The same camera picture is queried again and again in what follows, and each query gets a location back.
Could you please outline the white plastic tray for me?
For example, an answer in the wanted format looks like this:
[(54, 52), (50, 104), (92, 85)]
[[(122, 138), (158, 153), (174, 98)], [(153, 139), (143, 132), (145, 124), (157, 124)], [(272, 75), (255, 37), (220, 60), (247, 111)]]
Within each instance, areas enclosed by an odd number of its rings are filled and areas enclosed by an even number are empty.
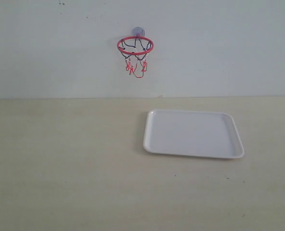
[(153, 154), (238, 159), (245, 154), (226, 113), (155, 109), (147, 114), (143, 147)]

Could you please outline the red mini basketball hoop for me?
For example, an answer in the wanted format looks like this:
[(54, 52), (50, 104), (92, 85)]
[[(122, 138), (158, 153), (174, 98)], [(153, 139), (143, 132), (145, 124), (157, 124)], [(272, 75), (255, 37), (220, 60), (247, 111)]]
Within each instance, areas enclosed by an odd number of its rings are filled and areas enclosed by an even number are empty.
[(143, 36), (129, 36), (117, 43), (117, 49), (125, 60), (129, 75), (142, 78), (147, 71), (147, 55), (154, 49), (154, 42)]

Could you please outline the clear suction cup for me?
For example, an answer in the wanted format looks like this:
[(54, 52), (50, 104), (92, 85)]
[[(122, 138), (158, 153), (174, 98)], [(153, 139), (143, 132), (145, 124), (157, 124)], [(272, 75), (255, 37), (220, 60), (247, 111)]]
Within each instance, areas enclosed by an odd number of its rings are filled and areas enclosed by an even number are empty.
[(134, 38), (145, 37), (145, 30), (142, 27), (135, 27), (135, 28), (132, 29), (131, 35)]

